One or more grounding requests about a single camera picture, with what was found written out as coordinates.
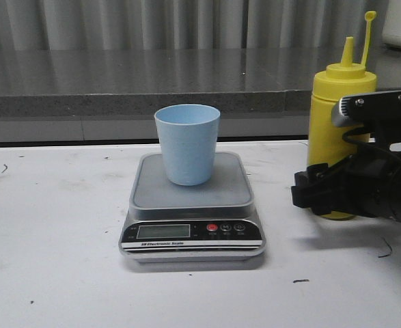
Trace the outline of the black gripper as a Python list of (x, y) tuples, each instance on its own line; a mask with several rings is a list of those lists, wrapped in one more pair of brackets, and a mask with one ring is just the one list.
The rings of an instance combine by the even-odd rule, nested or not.
[(294, 175), (292, 203), (316, 215), (332, 212), (401, 223), (401, 90), (343, 96), (331, 110), (342, 139), (357, 147), (335, 165)]

